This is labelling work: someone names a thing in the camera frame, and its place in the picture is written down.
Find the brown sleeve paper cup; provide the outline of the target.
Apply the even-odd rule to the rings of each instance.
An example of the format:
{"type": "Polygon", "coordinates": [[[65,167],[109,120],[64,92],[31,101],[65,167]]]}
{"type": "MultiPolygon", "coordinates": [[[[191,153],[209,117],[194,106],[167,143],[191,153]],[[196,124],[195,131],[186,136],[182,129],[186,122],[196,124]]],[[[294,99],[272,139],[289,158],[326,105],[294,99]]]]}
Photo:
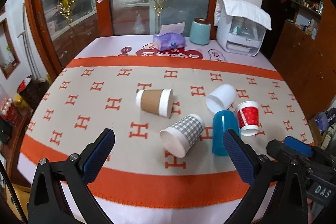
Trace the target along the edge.
{"type": "Polygon", "coordinates": [[[137,92],[135,104],[142,111],[169,118],[173,100],[172,89],[143,89],[137,92]]]}

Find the grey checkered paper cup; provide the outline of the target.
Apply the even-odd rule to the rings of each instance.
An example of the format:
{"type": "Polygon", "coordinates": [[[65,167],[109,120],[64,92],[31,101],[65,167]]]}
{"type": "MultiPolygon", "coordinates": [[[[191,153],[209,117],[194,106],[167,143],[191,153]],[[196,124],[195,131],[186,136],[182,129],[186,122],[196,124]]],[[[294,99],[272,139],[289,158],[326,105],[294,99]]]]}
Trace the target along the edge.
{"type": "Polygon", "coordinates": [[[159,136],[165,150],[177,158],[183,158],[199,139],[204,129],[203,119],[197,114],[189,114],[161,130],[159,136]]]}

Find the purple tissue pack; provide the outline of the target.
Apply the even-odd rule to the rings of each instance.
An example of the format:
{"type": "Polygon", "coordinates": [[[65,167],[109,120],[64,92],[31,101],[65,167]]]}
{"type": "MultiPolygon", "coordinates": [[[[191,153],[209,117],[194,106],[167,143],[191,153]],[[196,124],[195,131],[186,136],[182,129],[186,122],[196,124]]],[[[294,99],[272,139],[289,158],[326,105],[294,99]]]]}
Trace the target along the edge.
{"type": "Polygon", "coordinates": [[[160,32],[153,35],[153,44],[159,51],[176,50],[186,46],[183,36],[185,22],[165,24],[161,26],[160,32]]]}

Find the blue translucent plastic cup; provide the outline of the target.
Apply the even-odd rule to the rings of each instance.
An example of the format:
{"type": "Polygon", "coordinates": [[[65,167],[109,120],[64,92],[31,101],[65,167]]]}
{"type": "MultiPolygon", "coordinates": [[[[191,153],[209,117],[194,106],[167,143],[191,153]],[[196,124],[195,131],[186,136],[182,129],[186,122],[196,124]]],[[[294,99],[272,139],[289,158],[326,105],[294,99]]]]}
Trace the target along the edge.
{"type": "Polygon", "coordinates": [[[240,130],[236,115],[229,110],[221,110],[213,117],[213,147],[212,153],[215,156],[227,156],[228,153],[224,147],[224,133],[226,130],[234,130],[240,136],[240,130]]]}

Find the red patterned paper cup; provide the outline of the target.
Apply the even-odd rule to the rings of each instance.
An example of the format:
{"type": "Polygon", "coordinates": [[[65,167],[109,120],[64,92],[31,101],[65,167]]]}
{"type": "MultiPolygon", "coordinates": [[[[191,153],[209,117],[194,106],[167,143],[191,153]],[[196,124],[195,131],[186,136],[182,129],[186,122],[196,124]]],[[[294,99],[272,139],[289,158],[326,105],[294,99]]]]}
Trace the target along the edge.
{"type": "Polygon", "coordinates": [[[259,104],[245,101],[237,108],[238,125],[241,136],[253,136],[259,132],[259,104]]]}

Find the black bin with red items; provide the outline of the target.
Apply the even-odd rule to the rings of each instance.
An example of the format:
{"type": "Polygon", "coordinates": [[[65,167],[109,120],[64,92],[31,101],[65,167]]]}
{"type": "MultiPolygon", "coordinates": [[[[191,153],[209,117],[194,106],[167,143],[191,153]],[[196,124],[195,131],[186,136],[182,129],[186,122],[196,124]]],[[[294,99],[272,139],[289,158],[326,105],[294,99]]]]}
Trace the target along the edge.
{"type": "Polygon", "coordinates": [[[17,93],[27,102],[33,110],[36,110],[43,96],[50,87],[46,79],[35,79],[27,76],[18,86],[17,93]]]}

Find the white countertop appliance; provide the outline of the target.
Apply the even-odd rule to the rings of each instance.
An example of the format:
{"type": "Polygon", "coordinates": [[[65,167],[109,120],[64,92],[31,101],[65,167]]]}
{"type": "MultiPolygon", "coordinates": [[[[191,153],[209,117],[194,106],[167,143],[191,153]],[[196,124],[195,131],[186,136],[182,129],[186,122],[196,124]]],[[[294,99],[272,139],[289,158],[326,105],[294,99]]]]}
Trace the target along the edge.
{"type": "Polygon", "coordinates": [[[252,20],[222,14],[217,28],[217,42],[229,53],[256,56],[267,29],[252,20]]]}

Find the white plastic cup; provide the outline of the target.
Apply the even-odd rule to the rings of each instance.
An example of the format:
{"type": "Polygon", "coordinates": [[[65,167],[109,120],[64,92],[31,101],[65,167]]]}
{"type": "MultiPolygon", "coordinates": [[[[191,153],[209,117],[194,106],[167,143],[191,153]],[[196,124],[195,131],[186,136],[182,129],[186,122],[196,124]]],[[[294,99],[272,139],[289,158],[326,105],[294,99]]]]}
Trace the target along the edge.
{"type": "Polygon", "coordinates": [[[206,97],[206,105],[212,113],[217,113],[228,108],[236,100],[236,90],[229,84],[221,85],[206,97]]]}

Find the white cloth on appliance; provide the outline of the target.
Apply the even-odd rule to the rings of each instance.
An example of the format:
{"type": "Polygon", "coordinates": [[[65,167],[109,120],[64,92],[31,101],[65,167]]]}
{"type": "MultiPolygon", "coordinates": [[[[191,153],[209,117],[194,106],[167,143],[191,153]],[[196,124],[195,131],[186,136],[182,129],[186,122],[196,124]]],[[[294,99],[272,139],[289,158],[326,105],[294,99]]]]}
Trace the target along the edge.
{"type": "Polygon", "coordinates": [[[219,25],[222,11],[228,16],[246,18],[262,25],[267,30],[272,30],[270,15],[253,3],[243,0],[217,0],[214,12],[215,27],[219,25]]]}

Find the wooden shelf cabinet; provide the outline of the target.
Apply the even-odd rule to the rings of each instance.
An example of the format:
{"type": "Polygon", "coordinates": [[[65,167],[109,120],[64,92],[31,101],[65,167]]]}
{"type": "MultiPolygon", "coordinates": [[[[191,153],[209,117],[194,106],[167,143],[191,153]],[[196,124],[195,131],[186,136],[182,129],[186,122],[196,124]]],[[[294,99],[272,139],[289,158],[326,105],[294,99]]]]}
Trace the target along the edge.
{"type": "Polygon", "coordinates": [[[331,0],[291,0],[271,62],[290,87],[306,118],[335,97],[335,6],[331,0]]]}

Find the light blue canister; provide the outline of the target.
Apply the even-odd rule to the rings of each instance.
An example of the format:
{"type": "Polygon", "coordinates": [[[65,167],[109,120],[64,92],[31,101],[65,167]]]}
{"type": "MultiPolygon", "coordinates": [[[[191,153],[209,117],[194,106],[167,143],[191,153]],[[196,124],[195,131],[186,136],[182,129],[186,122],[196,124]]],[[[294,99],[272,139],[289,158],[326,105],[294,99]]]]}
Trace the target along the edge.
{"type": "Polygon", "coordinates": [[[190,42],[205,46],[210,43],[211,23],[204,18],[195,18],[191,25],[190,42]]]}

